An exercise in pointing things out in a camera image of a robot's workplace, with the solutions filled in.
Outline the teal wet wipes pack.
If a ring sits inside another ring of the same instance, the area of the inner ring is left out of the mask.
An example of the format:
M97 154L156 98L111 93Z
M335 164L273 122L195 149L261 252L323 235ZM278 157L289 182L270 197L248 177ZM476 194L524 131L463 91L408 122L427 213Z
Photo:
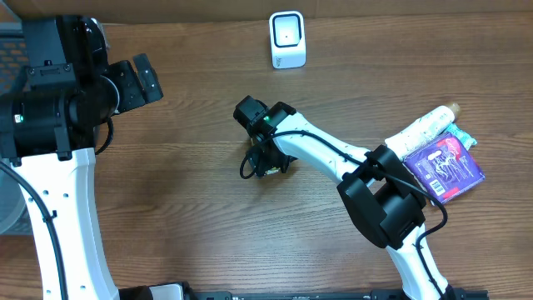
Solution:
M470 150L478 144L477 140L473 138L469 133L460 129L455 123L452 123L447 131L454 135L461 144L465 147L466 150Z

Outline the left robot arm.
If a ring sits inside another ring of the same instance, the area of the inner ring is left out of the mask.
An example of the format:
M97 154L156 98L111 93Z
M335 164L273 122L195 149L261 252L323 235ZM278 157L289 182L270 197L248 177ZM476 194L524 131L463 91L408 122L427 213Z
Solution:
M29 64L1 98L2 170L22 190L46 299L182 299L181 283L118 288L94 192L97 130L162 98L145 54L110 63L101 24L80 15L22 23Z

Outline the green gold snack pouch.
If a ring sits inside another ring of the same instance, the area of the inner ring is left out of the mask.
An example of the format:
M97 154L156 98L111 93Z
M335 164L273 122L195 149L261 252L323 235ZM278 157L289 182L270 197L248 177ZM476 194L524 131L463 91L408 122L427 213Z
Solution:
M266 170L264 175L268 176L268 175L273 175L273 174L280 173L280 172L281 172L281 168L280 167L274 167L274 168L270 168L270 169Z

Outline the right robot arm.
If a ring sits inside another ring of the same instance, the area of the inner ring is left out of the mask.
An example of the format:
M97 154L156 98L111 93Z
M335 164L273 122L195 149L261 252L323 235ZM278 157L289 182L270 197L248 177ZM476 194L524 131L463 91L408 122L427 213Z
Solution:
M252 175L263 177L272 169L285 173L295 160L309 163L336 184L360 234L388 252L407 298L455 298L426 240L445 223L426 228L423 209L431 195L416 185L393 150L380 145L371 151L343 142L283 102L268 107L247 96L233 117L252 140L243 159Z

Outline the purple sanitary pad pack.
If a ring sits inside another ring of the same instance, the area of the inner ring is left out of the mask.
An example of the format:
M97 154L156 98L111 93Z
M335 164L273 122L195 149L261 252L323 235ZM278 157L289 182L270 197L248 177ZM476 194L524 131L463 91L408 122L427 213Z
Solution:
M449 132L410 154L404 164L422 187L442 204L486 178L461 141Z

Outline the white tube gold cap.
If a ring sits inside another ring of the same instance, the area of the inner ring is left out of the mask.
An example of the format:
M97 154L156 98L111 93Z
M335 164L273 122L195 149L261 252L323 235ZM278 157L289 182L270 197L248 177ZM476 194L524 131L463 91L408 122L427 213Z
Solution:
M456 102L440 105L387 138L385 144L403 161L410 153L439 136L460 114L461 107Z

